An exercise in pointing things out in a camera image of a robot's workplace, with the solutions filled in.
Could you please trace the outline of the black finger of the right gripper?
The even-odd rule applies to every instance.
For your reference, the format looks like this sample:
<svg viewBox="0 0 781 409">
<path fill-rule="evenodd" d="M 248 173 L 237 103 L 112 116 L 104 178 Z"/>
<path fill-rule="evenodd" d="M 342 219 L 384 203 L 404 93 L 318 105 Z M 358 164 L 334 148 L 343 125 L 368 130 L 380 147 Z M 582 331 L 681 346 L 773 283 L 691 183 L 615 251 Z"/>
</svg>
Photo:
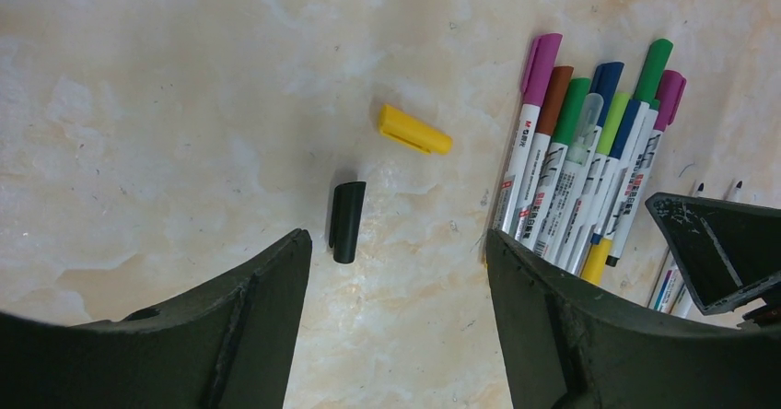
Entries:
<svg viewBox="0 0 781 409">
<path fill-rule="evenodd" d="M 780 303 L 778 209 L 673 193 L 655 193 L 645 206 L 702 314 L 757 298 Z"/>
</svg>

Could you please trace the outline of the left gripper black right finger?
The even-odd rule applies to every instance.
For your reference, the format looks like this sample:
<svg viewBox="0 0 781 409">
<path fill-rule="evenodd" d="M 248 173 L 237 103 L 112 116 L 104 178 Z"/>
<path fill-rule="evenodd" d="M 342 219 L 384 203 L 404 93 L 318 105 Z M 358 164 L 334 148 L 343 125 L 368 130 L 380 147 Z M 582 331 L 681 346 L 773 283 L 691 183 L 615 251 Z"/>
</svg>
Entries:
<svg viewBox="0 0 781 409">
<path fill-rule="evenodd" d="M 517 408 L 776 408 L 780 331 L 725 328 L 620 298 L 507 234 L 484 240 Z"/>
</svg>

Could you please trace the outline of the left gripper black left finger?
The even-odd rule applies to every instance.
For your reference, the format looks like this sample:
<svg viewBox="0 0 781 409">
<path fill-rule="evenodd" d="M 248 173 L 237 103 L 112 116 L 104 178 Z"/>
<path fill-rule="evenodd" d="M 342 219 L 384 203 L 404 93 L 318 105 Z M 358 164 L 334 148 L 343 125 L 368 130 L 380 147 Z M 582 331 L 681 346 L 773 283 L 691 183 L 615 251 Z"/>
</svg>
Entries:
<svg viewBox="0 0 781 409">
<path fill-rule="evenodd" d="M 309 282 L 295 229 L 247 262 L 120 321 L 1 316 L 5 408 L 280 408 Z"/>
</svg>

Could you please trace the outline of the black pen cap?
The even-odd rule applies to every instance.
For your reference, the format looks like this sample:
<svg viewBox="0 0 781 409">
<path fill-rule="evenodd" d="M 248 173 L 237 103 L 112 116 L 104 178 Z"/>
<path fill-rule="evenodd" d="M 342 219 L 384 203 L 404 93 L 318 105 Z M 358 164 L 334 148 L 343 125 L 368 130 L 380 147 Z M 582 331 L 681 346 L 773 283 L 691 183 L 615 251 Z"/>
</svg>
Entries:
<svg viewBox="0 0 781 409">
<path fill-rule="evenodd" d="M 350 181 L 333 190 L 329 247 L 337 263 L 355 260 L 367 183 Z"/>
</svg>

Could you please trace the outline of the yellow pen cap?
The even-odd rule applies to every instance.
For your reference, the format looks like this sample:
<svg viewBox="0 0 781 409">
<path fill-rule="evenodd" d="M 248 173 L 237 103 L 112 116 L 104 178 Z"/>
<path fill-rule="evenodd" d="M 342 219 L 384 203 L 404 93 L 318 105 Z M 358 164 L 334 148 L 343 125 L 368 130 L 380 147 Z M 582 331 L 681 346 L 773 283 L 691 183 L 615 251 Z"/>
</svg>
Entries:
<svg viewBox="0 0 781 409">
<path fill-rule="evenodd" d="M 423 154 L 446 155 L 452 147 L 450 136 L 388 104 L 379 113 L 379 132 Z"/>
</svg>

